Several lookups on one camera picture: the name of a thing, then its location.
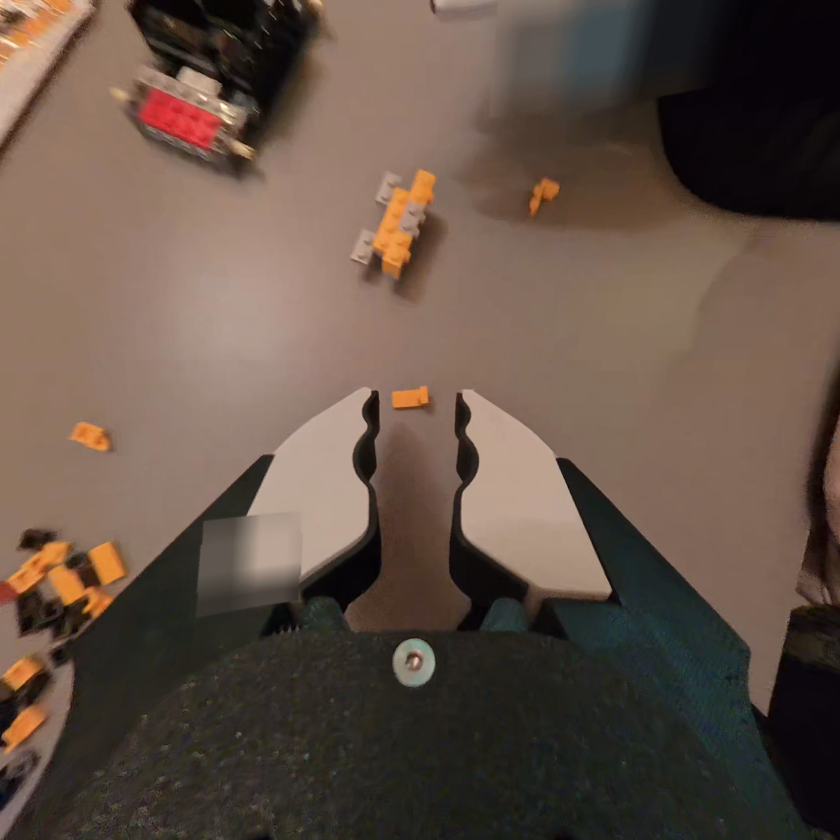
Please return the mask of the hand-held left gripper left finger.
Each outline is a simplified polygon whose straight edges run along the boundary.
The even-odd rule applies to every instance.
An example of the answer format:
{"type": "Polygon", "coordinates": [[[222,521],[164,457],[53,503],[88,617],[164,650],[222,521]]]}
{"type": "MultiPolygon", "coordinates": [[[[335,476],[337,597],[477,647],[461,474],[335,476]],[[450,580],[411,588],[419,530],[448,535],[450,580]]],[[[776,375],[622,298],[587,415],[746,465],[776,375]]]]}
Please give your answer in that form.
{"type": "Polygon", "coordinates": [[[361,387],[301,425],[272,454],[248,509],[297,531],[299,591],[342,611],[376,582],[382,538],[372,478],[378,391],[361,387]]]}

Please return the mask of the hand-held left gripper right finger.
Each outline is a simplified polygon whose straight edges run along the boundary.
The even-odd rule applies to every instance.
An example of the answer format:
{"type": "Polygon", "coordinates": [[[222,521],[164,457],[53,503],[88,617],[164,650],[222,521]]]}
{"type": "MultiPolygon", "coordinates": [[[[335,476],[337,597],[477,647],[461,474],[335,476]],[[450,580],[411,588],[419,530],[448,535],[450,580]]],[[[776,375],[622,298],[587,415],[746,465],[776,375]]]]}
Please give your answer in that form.
{"type": "Polygon", "coordinates": [[[534,614],[548,600],[606,603],[613,587],[552,449],[477,391],[457,393],[448,570],[486,614],[510,599],[534,614]]]}

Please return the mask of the black red toy car chassis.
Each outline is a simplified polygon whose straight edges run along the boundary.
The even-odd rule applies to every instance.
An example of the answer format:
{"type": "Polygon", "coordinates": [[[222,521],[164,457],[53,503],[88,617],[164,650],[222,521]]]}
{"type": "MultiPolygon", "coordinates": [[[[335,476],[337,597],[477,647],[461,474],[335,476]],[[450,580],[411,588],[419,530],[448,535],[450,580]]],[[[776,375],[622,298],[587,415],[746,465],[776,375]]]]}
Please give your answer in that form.
{"type": "Polygon", "coordinates": [[[111,89],[149,139],[240,171],[323,13],[318,1],[134,1],[152,62],[111,89]]]}

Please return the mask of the pile of small toy bricks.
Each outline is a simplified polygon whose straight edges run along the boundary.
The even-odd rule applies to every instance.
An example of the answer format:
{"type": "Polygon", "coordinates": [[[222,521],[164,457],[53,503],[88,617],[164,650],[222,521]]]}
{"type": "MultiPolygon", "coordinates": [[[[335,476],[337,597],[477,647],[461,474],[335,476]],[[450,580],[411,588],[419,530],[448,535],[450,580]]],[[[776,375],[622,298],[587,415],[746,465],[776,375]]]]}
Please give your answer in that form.
{"type": "Polygon", "coordinates": [[[76,551],[28,529],[24,561],[2,577],[1,807],[6,833],[52,760],[76,681],[72,645],[127,578],[116,543],[76,551]]]}

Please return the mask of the orange grey brick assembly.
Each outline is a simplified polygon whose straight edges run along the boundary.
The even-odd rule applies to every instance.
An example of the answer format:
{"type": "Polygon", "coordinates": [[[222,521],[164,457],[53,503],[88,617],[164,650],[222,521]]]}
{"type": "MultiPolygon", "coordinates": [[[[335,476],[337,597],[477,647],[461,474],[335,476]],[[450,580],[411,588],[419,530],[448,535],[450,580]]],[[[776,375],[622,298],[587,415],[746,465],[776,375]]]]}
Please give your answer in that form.
{"type": "Polygon", "coordinates": [[[385,172],[375,196],[383,207],[380,223],[375,231],[360,231],[350,253],[352,261],[370,266],[377,259],[384,275],[400,280],[434,202],[436,181],[432,172],[417,170],[411,185],[403,188],[399,175],[385,172]]]}

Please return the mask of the black textured pad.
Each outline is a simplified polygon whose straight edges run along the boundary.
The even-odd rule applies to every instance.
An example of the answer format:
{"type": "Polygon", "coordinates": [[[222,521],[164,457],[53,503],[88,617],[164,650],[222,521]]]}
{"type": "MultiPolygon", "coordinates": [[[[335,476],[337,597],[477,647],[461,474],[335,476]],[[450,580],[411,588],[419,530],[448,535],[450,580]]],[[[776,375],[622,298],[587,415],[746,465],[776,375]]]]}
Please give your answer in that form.
{"type": "Polygon", "coordinates": [[[839,219],[838,96],[693,91],[657,102],[667,163],[701,201],[735,214],[839,219]]]}

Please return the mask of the black toy set box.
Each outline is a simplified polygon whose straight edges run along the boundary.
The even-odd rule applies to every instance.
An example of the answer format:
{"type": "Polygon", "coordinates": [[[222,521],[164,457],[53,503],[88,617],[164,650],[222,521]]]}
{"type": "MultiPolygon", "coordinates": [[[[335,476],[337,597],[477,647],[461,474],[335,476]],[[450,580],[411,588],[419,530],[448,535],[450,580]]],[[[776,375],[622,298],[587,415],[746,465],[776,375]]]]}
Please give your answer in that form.
{"type": "Polygon", "coordinates": [[[1,2],[1,145],[97,6],[93,1],[1,2]]]}

